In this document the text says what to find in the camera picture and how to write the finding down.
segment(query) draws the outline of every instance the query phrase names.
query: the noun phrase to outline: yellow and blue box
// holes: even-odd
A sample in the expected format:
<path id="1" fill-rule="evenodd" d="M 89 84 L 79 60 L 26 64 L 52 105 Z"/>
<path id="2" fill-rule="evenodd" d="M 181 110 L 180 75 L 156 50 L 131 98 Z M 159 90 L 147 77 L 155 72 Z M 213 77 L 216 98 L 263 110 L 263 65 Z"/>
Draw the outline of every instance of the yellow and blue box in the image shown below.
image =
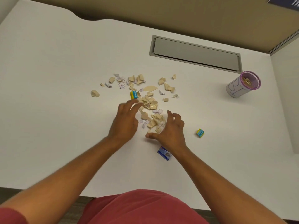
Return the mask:
<path id="1" fill-rule="evenodd" d="M 202 129 L 199 129 L 196 134 L 201 138 L 204 135 L 204 131 Z"/>
<path id="2" fill-rule="evenodd" d="M 132 91 L 132 92 L 130 92 L 130 96 L 131 96 L 131 99 L 136 99 L 136 98 L 138 98 L 138 96 L 137 96 L 137 92 L 136 92 L 136 91 Z"/>
<path id="3" fill-rule="evenodd" d="M 158 152 L 164 159 L 169 160 L 172 157 L 172 154 L 168 152 L 163 146 L 161 146 Z"/>

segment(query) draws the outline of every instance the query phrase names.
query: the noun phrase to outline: blue sign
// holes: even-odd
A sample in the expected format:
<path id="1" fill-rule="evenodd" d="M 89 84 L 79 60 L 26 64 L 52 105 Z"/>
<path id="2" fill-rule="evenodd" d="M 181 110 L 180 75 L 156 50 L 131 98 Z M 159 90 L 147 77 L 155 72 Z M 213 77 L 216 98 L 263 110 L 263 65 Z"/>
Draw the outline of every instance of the blue sign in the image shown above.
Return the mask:
<path id="1" fill-rule="evenodd" d="M 299 0 L 269 0 L 268 3 L 299 11 Z"/>

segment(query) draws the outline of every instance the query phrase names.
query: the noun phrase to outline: person's left hand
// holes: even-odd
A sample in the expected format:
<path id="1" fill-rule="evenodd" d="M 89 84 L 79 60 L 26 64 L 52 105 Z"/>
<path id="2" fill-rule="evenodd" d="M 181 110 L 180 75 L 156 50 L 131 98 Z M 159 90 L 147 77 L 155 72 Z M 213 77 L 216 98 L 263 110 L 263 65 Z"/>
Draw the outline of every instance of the person's left hand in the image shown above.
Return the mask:
<path id="1" fill-rule="evenodd" d="M 117 115 L 107 136 L 107 138 L 120 143 L 120 146 L 127 143 L 137 131 L 138 120 L 135 115 L 143 103 L 135 103 L 138 103 L 137 99 L 129 100 L 118 106 Z"/>

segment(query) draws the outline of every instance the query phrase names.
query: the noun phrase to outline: purple cup rim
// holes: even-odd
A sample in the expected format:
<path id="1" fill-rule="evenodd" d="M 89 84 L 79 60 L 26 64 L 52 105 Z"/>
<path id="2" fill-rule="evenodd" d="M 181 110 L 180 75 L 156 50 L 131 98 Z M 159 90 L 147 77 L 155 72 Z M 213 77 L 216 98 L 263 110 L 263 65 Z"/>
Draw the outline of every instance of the purple cup rim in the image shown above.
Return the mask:
<path id="1" fill-rule="evenodd" d="M 246 85 L 244 84 L 244 82 L 243 82 L 243 80 L 242 80 L 242 75 L 243 75 L 244 73 L 247 73 L 247 72 L 250 72 L 250 73 L 254 74 L 254 75 L 258 78 L 260 85 L 259 85 L 257 88 L 250 88 L 250 87 L 248 87 L 248 86 L 246 86 Z M 260 77 L 257 76 L 257 74 L 254 73 L 254 72 L 252 72 L 252 71 L 243 71 L 243 72 L 241 73 L 241 75 L 240 75 L 240 81 L 241 81 L 241 83 L 242 83 L 243 86 L 245 86 L 247 89 L 250 89 L 250 90 L 257 90 L 258 88 L 261 87 L 261 80 L 260 80 Z"/>

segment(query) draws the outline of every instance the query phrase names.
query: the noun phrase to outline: red sleeve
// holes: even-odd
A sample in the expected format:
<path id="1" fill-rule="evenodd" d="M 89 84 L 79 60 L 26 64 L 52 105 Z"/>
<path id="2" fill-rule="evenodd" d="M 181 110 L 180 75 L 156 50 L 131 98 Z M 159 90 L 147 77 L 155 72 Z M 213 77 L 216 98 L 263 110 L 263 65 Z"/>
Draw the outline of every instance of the red sleeve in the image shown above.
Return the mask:
<path id="1" fill-rule="evenodd" d="M 27 220 L 19 212 L 11 208 L 0 208 L 1 224 L 28 224 Z"/>

